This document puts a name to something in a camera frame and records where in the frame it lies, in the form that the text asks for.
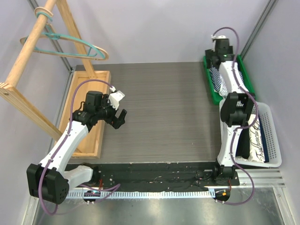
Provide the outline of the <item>blue white striped tank top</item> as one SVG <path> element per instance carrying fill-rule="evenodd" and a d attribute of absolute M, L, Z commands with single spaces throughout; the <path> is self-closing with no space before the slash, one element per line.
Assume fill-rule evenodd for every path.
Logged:
<path fill-rule="evenodd" d="M 212 80 L 214 91 L 217 92 L 220 96 L 226 97 L 228 94 L 227 88 L 221 76 L 221 73 L 218 71 L 217 68 L 215 67 L 210 68 L 210 77 Z"/>

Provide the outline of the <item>green plastic tray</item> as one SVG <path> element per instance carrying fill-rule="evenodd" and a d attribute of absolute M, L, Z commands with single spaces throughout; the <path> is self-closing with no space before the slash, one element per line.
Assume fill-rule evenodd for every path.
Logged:
<path fill-rule="evenodd" d="M 254 93 L 255 92 L 254 88 L 252 86 L 249 75 L 246 71 L 246 68 L 244 66 L 244 63 L 243 63 L 242 58 L 241 58 L 240 55 L 237 56 L 236 62 L 238 64 L 238 70 L 239 70 L 241 80 L 243 81 L 245 87 L 248 89 L 248 91 L 250 93 Z M 210 93 L 211 93 L 211 96 L 212 96 L 212 102 L 213 102 L 214 105 L 218 105 L 219 102 L 222 99 L 224 99 L 225 97 L 220 96 L 213 89 L 213 84 L 212 84 L 212 80 L 211 80 L 211 77 L 210 77 L 210 69 L 207 69 L 207 66 L 206 66 L 206 55 L 203 57 L 203 66 L 204 66 L 204 70 L 205 70 L 205 73 L 206 73 L 206 76 L 207 76 L 207 79 L 208 79 Z"/>

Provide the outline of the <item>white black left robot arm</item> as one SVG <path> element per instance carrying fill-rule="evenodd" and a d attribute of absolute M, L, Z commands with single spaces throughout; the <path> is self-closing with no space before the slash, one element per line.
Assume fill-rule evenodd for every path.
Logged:
<path fill-rule="evenodd" d="M 120 90 L 111 94 L 88 91 L 83 108 L 73 112 L 72 120 L 50 153 L 39 164 L 30 164 L 27 168 L 31 196 L 61 204 L 69 190 L 83 183 L 89 187 L 95 187 L 99 183 L 98 166 L 82 163 L 71 171 L 65 169 L 82 139 L 98 121 L 103 120 L 114 129 L 125 123 L 126 110 L 122 110 L 119 117 L 115 116 L 124 97 L 125 94 Z"/>

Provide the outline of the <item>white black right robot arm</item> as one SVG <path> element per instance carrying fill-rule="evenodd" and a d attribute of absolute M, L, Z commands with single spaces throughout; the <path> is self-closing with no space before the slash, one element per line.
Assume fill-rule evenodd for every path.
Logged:
<path fill-rule="evenodd" d="M 223 185 L 236 178 L 235 156 L 242 128 L 248 125 L 254 106 L 254 94 L 250 94 L 239 75 L 236 55 L 226 36 L 213 36 L 214 49 L 206 50 L 206 63 L 221 73 L 227 96 L 220 105 L 223 128 L 220 153 L 212 172 L 212 181 Z"/>

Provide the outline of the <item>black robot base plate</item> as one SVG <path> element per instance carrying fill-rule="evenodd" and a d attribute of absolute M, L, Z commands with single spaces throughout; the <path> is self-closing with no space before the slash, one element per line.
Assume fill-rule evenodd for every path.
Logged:
<path fill-rule="evenodd" d="M 96 164 L 98 174 L 85 184 L 120 192 L 192 192 L 209 187 L 239 186 L 237 174 L 231 178 L 216 175 L 213 162 L 111 163 Z"/>

